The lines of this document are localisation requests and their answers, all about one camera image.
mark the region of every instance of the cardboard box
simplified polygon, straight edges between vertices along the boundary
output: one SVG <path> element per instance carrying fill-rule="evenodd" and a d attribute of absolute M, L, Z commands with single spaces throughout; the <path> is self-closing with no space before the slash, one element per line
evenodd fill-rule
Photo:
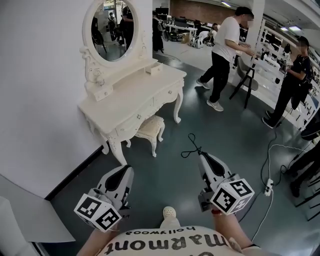
<path fill-rule="evenodd" d="M 188 44 L 189 40 L 190 40 L 190 33 L 186 32 L 186 33 L 182 33 L 182 41 L 181 44 Z"/>

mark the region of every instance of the vanity drawer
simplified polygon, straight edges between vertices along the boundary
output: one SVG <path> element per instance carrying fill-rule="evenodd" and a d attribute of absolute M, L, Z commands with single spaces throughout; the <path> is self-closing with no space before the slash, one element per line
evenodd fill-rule
<path fill-rule="evenodd" d="M 161 91 L 153 98 L 154 106 L 161 107 L 162 105 L 170 102 L 174 102 L 177 99 L 178 92 L 182 88 L 182 82 L 179 81 L 169 88 Z"/>
<path fill-rule="evenodd" d="M 153 109 L 154 99 L 151 98 L 131 117 L 115 128 L 117 135 L 119 137 L 130 137 L 130 134 L 133 133 L 132 136 L 134 136 L 143 121 L 150 117 L 150 113 L 153 113 Z"/>

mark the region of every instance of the person's arm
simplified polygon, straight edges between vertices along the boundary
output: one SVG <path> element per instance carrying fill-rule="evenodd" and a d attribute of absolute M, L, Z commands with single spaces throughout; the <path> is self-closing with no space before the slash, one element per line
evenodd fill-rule
<path fill-rule="evenodd" d="M 117 236 L 117 231 L 108 230 L 106 233 L 103 233 L 99 230 L 94 230 L 89 239 L 85 242 L 84 246 L 77 253 L 76 256 L 96 256 L 98 253 L 112 240 Z"/>
<path fill-rule="evenodd" d="M 292 69 L 288 69 L 287 73 L 293 75 L 294 77 L 298 78 L 299 80 L 303 80 L 306 77 L 306 73 L 301 71 L 300 73 L 294 72 Z"/>
<path fill-rule="evenodd" d="M 251 48 L 251 45 L 250 44 L 248 44 L 248 43 L 246 43 L 246 42 L 239 42 L 239 45 L 240 46 L 243 46 L 243 47 L 245 47 L 245 48 Z"/>
<path fill-rule="evenodd" d="M 133 19 L 127 18 L 127 15 L 123 15 L 122 17 L 125 22 L 134 22 Z"/>
<path fill-rule="evenodd" d="M 255 55 L 255 53 L 250 48 L 243 47 L 242 45 L 239 45 L 234 41 L 225 39 L 225 44 L 227 46 L 229 46 L 230 48 L 235 49 L 236 51 L 244 52 L 244 53 L 248 54 L 249 56 Z"/>
<path fill-rule="evenodd" d="M 215 231 L 223 235 L 227 240 L 233 238 L 241 249 L 248 248 L 253 245 L 252 241 L 247 237 L 241 228 L 236 216 L 214 214 Z"/>

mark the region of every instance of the white box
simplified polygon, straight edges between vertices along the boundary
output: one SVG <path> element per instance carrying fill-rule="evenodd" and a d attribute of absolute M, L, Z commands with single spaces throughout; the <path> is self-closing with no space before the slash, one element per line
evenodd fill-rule
<path fill-rule="evenodd" d="M 112 204 L 87 194 L 83 194 L 73 211 L 85 223 L 104 233 L 122 219 Z"/>
<path fill-rule="evenodd" d="M 152 64 L 150 66 L 147 66 L 145 68 L 145 71 L 147 73 L 150 73 L 151 76 L 154 76 L 154 75 L 162 72 L 163 69 L 164 69 L 164 65 L 162 63 L 157 62 L 157 63 L 154 63 L 154 64 Z"/>
<path fill-rule="evenodd" d="M 254 194 L 248 182 L 242 178 L 221 183 L 210 202 L 225 215 L 229 215 L 242 210 Z"/>

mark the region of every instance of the ornate mirror frame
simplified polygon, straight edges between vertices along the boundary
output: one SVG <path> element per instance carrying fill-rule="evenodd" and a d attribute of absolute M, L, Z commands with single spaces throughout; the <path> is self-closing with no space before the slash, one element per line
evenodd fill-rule
<path fill-rule="evenodd" d="M 134 20 L 133 38 L 128 51 L 116 61 L 107 61 L 98 54 L 92 41 L 91 26 L 93 17 L 103 2 L 104 0 L 93 0 L 85 14 L 82 24 L 84 46 L 80 49 L 82 58 L 85 59 L 86 83 L 84 86 L 89 96 L 93 96 L 96 101 L 109 96 L 116 82 L 134 72 L 135 67 L 139 66 L 138 63 L 148 58 L 144 43 L 145 31 L 141 29 L 139 11 L 132 0 L 125 0 Z"/>

